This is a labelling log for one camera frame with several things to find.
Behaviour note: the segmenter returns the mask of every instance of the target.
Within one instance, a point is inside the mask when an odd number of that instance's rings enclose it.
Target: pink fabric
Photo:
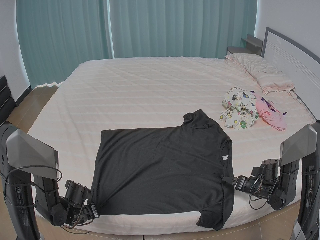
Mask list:
[[[287,124],[285,121],[285,116],[274,107],[274,104],[270,101],[270,107],[268,107],[265,100],[262,100],[262,97],[256,93],[254,93],[254,96],[256,96],[256,108],[258,111],[259,116],[263,118],[264,121],[266,121],[271,127],[274,129],[277,129],[278,131],[285,130],[287,128]]]

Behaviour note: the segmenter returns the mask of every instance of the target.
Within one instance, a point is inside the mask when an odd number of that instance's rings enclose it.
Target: curtain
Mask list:
[[[107,0],[17,0],[18,38],[31,84],[64,81],[88,60],[112,58]]]
[[[110,0],[115,58],[223,58],[254,34],[257,0]]]

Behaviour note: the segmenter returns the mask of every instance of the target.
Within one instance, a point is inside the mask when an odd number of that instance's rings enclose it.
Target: cartoon print shirt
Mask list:
[[[256,108],[257,98],[250,91],[233,87],[224,96],[222,104],[226,107],[220,115],[224,126],[235,129],[249,128],[259,117]]]

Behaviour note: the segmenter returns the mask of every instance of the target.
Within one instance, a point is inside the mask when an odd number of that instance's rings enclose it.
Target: bed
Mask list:
[[[58,150],[59,169],[63,173],[59,194],[63,196],[64,182],[68,179],[91,186],[102,130],[178,126],[184,114],[202,109],[233,141],[234,175],[250,176],[252,167],[259,166],[262,160],[279,157],[281,142],[306,124],[315,122],[315,117],[320,117],[317,114],[319,104],[314,104],[305,88],[307,82],[310,90],[319,93],[320,59],[290,41],[267,28],[262,54],[293,80],[300,98],[291,90],[263,95],[258,83],[243,68],[225,59],[146,57],[94,60],[80,64],[63,82],[28,133]],[[261,118],[243,131],[224,127],[219,120],[224,110],[222,100],[233,86],[254,90],[273,101],[278,110],[288,111],[285,116],[287,129],[277,131]],[[293,202],[300,199],[301,173],[296,187]],[[269,205],[252,210],[248,195],[236,191],[233,212],[224,228],[253,221],[272,211]],[[212,230],[196,226],[199,216],[198,211],[104,215],[81,229],[118,235]]]

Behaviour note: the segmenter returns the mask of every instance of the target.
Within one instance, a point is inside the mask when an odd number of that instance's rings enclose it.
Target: striped pillow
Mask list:
[[[243,67],[258,82],[263,94],[295,89],[285,73],[257,54],[233,53],[227,55],[226,59]]]

